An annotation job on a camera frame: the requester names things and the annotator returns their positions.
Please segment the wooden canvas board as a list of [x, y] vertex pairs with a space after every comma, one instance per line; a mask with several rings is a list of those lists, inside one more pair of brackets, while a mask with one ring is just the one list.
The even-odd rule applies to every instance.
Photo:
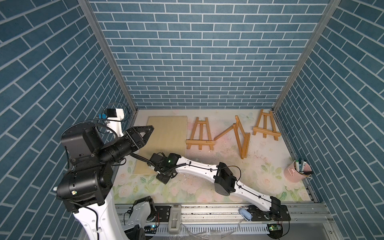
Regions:
[[138, 155], [150, 159], [153, 154], [170, 153], [186, 155], [188, 118], [186, 116], [150, 116], [148, 125], [154, 127], [147, 144]]

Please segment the wooden easel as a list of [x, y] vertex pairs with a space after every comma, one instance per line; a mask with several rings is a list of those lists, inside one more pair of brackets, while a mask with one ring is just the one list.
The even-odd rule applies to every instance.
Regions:
[[256, 123], [253, 126], [253, 135], [261, 135], [264, 139], [272, 138], [274, 141], [280, 139], [282, 134], [277, 128], [272, 110], [260, 110]]
[[214, 150], [216, 142], [213, 140], [209, 119], [205, 117], [200, 119], [196, 117], [191, 135], [186, 140], [186, 149], [190, 150], [192, 146], [197, 146], [198, 150], [202, 150], [203, 147], [208, 147], [210, 151]]
[[245, 159], [248, 156], [248, 150], [249, 150], [249, 144], [250, 144], [250, 138], [251, 134], [246, 133], [243, 125], [240, 121], [239, 116], [235, 116], [236, 122], [232, 124], [230, 127], [228, 127], [226, 130], [218, 134], [216, 137], [214, 137], [214, 141], [220, 139], [225, 134], [229, 133], [230, 131], [234, 131], [235, 139], [237, 141], [239, 153], [241, 159]]

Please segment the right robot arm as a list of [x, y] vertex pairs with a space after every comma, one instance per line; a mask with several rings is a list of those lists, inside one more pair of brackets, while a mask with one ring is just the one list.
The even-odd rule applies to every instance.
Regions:
[[248, 221], [290, 221], [288, 207], [273, 196], [264, 195], [243, 184], [231, 171], [231, 166], [220, 162], [208, 165], [189, 160], [177, 154], [153, 154], [150, 165], [158, 172], [157, 179], [163, 184], [177, 176], [189, 174], [214, 184], [215, 192], [222, 196], [234, 196], [251, 205], [240, 210], [240, 214]]

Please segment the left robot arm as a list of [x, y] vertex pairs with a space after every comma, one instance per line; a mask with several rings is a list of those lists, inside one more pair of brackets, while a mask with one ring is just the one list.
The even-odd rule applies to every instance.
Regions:
[[113, 199], [113, 166], [143, 148], [153, 126], [131, 127], [122, 136], [115, 133], [104, 143], [98, 123], [84, 121], [62, 134], [69, 161], [55, 192], [67, 211], [82, 224], [90, 240], [144, 240], [145, 224], [155, 214], [151, 198], [134, 204], [128, 225], [122, 226]]

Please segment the pink cup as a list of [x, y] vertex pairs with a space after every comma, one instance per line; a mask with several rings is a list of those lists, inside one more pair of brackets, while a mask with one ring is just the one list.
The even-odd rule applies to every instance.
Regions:
[[285, 170], [284, 176], [291, 183], [298, 183], [306, 178], [310, 178], [313, 170], [307, 161], [303, 159], [294, 160]]

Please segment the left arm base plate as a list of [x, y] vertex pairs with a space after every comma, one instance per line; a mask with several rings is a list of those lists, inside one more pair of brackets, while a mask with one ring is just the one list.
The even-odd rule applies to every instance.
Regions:
[[162, 222], [168, 222], [171, 212], [171, 206], [152, 206], [151, 213], [147, 218], [147, 222], [155, 222], [155, 220]]

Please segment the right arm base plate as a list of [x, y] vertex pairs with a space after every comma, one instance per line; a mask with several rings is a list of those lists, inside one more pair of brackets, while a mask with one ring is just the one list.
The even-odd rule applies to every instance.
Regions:
[[288, 207], [286, 205], [276, 206], [273, 205], [269, 212], [263, 212], [256, 206], [250, 205], [247, 209], [249, 213], [252, 215], [252, 222], [260, 222], [260, 221], [290, 221], [291, 216], [288, 211]]

